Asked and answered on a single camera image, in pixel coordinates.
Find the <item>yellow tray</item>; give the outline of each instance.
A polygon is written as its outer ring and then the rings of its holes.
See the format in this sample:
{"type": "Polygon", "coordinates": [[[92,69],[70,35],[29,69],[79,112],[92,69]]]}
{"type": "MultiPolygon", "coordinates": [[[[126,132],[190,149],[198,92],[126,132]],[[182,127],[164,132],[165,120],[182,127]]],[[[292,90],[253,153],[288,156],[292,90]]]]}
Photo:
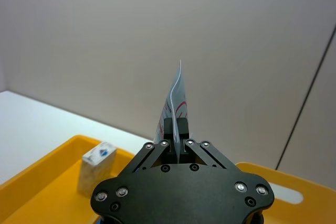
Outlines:
{"type": "MultiPolygon", "coordinates": [[[[85,136],[74,136],[1,185],[0,223],[96,223],[98,216],[90,207],[90,199],[77,193],[77,181],[81,156],[99,143],[85,136]]],[[[111,177],[117,176],[133,156],[118,149],[111,177]]],[[[299,191],[304,197],[297,205],[276,199],[264,211],[265,224],[335,223],[334,190],[253,164],[237,166],[299,191]]]]}

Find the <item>small box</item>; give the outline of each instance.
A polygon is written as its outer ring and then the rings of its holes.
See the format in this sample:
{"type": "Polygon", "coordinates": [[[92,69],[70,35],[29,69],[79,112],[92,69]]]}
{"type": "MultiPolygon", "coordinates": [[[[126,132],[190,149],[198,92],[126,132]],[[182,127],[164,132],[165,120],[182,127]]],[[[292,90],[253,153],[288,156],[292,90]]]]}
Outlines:
{"type": "Polygon", "coordinates": [[[82,156],[77,187],[81,194],[91,197],[94,188],[109,178],[116,150],[112,144],[102,142],[82,156]]]}

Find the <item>black metal plate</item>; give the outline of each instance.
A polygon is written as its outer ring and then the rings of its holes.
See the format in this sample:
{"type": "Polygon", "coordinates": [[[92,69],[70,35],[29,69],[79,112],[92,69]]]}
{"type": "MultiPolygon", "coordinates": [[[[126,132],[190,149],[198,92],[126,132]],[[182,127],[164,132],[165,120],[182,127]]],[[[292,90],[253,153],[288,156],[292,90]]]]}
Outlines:
{"type": "Polygon", "coordinates": [[[199,165],[195,172],[190,164],[169,166],[166,173],[158,166],[101,182],[91,198],[93,210],[123,224],[242,224],[250,214],[267,209],[274,201],[269,184],[258,175],[206,165],[199,165]],[[237,182],[247,185],[245,193],[235,189],[237,182]],[[257,185],[266,186],[268,195],[258,194],[257,185]],[[116,195],[120,187],[128,188],[125,197],[116,195]],[[108,197],[99,202],[95,196],[101,191],[108,197]],[[246,197],[253,197],[256,205],[246,205],[246,197]],[[110,210],[114,202],[120,204],[115,212],[110,210]]]}

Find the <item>yellow plastic bin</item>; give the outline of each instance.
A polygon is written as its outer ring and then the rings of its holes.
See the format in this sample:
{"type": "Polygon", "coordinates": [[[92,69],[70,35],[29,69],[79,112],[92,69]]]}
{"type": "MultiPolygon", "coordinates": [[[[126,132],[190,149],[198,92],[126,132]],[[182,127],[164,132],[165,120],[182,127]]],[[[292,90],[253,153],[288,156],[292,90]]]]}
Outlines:
{"type": "MultiPolygon", "coordinates": [[[[77,192],[77,181],[81,156],[99,143],[85,136],[74,136],[1,185],[0,223],[96,223],[98,216],[90,207],[90,199],[77,192]]],[[[117,176],[132,158],[133,154],[118,149],[111,177],[117,176]]],[[[237,166],[296,190],[304,197],[297,205],[276,199],[264,211],[265,224],[336,223],[334,190],[253,164],[237,166]]]]}

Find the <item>white table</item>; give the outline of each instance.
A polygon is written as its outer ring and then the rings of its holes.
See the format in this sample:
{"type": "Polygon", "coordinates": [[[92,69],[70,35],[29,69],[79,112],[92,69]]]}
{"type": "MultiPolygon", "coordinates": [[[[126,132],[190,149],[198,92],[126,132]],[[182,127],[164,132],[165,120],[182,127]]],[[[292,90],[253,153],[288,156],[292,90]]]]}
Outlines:
{"type": "Polygon", "coordinates": [[[148,139],[4,91],[0,93],[0,185],[74,135],[136,154],[148,139]]]}

